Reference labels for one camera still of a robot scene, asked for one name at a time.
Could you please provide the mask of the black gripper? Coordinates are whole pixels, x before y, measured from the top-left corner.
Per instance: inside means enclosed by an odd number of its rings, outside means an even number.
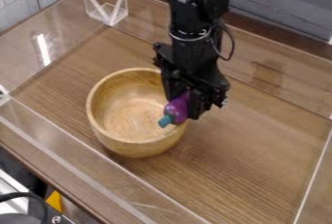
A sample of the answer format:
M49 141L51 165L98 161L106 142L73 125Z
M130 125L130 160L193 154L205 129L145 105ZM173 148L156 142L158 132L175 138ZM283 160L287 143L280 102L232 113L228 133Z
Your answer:
M197 120L212 106L221 108L228 98L229 81L219 68L224 35L172 38L172 44L153 44L153 63L161 70L166 99L189 91L188 117Z

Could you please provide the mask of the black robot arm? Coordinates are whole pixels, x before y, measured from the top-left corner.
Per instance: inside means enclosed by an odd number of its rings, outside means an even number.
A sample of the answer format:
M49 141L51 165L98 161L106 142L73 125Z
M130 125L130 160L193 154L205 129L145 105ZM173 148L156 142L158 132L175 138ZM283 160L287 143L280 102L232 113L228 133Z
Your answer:
M156 43L154 65L161 69L166 99L187 98L187 117L197 119L221 107L229 81L219 68L224 35L223 15L229 0L168 0L169 44Z

